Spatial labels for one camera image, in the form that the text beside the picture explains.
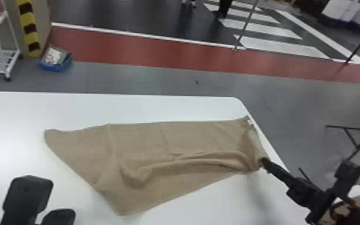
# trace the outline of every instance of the blue basket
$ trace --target blue basket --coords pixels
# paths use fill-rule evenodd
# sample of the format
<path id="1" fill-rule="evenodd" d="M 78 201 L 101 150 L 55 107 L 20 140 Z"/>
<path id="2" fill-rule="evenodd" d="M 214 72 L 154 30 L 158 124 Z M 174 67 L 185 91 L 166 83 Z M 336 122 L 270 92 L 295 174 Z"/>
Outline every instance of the blue basket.
<path id="1" fill-rule="evenodd" d="M 61 72 L 65 70 L 72 61 L 72 53 L 67 53 L 68 57 L 61 65 L 52 65 L 49 63 L 43 63 L 41 59 L 38 59 L 38 66 L 42 69 L 53 71 L 53 72 Z"/>

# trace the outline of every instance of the gray floor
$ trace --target gray floor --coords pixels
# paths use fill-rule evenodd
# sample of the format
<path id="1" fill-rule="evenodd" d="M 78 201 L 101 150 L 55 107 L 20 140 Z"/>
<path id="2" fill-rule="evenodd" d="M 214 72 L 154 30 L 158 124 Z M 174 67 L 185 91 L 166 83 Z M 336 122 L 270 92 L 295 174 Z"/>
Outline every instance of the gray floor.
<path id="1" fill-rule="evenodd" d="M 343 134 L 324 126 L 360 127 L 360 84 L 83 62 L 58 74 L 24 59 L 12 83 L 0 75 L 0 91 L 234 96 L 288 169 L 300 175 L 302 167 L 323 188 L 331 184 L 336 161 L 352 150 Z"/>

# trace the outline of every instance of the table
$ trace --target table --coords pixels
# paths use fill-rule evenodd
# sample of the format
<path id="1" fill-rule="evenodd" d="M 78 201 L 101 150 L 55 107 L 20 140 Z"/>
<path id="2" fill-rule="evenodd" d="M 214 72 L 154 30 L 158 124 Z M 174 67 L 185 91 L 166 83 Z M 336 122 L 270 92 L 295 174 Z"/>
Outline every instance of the table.
<path id="1" fill-rule="evenodd" d="M 43 138 L 43 131 L 51 128 L 231 120 L 245 115 L 251 118 L 236 98 L 0 92 L 0 219 L 11 180 L 36 175 L 54 182 L 38 223 L 52 209 L 72 208 L 77 213 L 76 225 L 304 224 L 308 210 L 289 199 L 286 186 L 263 169 L 237 174 L 149 211 L 119 217 L 101 195 L 54 155 Z M 285 166 L 256 127 L 272 161 Z M 353 196 L 359 194 L 357 187 Z"/>

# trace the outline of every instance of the towel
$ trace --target towel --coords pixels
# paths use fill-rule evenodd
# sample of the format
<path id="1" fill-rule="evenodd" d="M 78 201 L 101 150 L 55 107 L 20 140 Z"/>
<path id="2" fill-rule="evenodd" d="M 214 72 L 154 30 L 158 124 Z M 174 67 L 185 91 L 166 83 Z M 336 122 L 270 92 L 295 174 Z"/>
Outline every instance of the towel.
<path id="1" fill-rule="evenodd" d="M 268 157 L 247 117 L 46 130 L 45 140 L 120 215 L 257 171 Z"/>

